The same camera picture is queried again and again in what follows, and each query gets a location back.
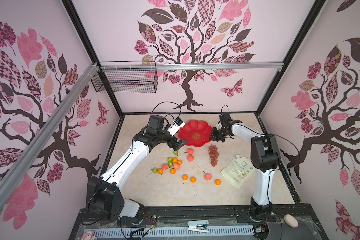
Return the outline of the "red flower fruit bowl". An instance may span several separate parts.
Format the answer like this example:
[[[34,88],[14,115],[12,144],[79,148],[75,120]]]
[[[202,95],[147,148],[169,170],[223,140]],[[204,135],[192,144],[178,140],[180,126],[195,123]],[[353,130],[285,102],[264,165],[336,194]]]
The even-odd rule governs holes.
[[[178,137],[187,141],[187,146],[202,147],[211,141],[212,130],[206,121],[190,120],[180,129]]]

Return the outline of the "purple fake grape bunch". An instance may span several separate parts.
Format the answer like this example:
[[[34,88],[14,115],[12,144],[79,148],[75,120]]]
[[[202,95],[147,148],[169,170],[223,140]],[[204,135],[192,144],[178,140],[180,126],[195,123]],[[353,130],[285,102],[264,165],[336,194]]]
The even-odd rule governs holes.
[[[215,145],[209,146],[209,156],[210,156],[210,163],[213,167],[215,167],[218,163],[218,157],[219,157],[218,148]]]

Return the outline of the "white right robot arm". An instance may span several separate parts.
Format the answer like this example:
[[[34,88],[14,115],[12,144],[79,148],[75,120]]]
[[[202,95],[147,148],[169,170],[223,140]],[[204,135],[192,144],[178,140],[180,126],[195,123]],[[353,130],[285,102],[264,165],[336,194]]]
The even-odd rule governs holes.
[[[255,222],[273,211],[271,188],[273,177],[281,160],[276,137],[259,133],[240,120],[233,120],[228,112],[219,115],[210,140],[224,142],[226,138],[240,137],[251,144],[250,160],[257,170],[255,192],[251,197],[249,215]]]

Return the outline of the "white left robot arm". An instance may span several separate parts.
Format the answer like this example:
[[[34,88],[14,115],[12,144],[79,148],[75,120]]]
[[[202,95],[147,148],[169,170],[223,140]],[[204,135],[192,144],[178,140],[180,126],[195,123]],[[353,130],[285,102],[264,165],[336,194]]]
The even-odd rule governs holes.
[[[187,144],[187,141],[176,137],[186,123],[179,117],[172,124],[165,124],[165,121],[165,117],[151,115],[148,124],[133,137],[131,146],[117,163],[100,177],[89,179],[86,209],[105,214],[111,222],[123,217],[141,220],[139,215],[144,206],[122,196],[128,177],[157,145],[165,143],[178,151]]]

